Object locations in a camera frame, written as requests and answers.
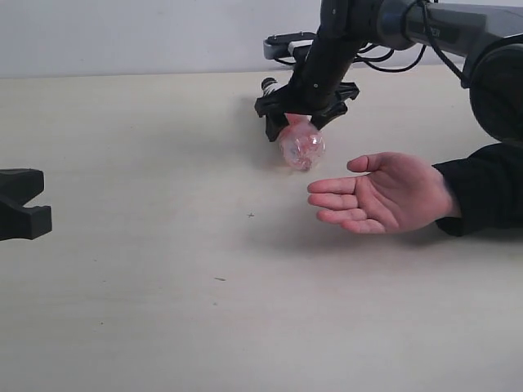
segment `white tabletop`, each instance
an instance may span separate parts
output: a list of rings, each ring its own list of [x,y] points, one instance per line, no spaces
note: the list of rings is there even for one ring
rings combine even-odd
[[[306,204],[360,154],[492,143],[455,76],[351,71],[306,174],[253,110],[265,76],[0,81],[0,167],[43,170],[54,217],[0,243],[0,391],[521,390],[521,232],[358,237]]]

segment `human hand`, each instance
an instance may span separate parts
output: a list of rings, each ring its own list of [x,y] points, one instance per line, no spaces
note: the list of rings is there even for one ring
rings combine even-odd
[[[356,234],[397,234],[444,217],[460,217],[445,178],[422,159],[399,153],[365,155],[347,168],[362,176],[309,185],[309,204],[323,222]]]

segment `white wall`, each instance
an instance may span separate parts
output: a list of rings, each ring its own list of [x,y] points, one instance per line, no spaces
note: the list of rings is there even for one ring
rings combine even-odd
[[[263,39],[315,31],[320,3],[0,0],[0,78],[268,69],[274,64],[263,58]],[[503,4],[523,5],[523,0]],[[397,53],[390,64],[415,56]],[[426,58],[433,60],[432,54]]]

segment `clear plastic ball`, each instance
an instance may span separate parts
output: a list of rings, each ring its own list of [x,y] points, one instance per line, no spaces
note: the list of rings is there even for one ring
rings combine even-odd
[[[308,172],[324,156],[324,138],[308,119],[295,120],[289,119],[290,125],[280,133],[279,147],[290,167],[300,172]]]

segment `forearm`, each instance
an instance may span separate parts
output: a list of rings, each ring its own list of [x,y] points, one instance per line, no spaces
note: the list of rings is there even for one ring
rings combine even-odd
[[[489,145],[435,168],[456,201],[449,217],[436,222],[446,233],[462,236],[487,228],[523,227],[522,148]]]

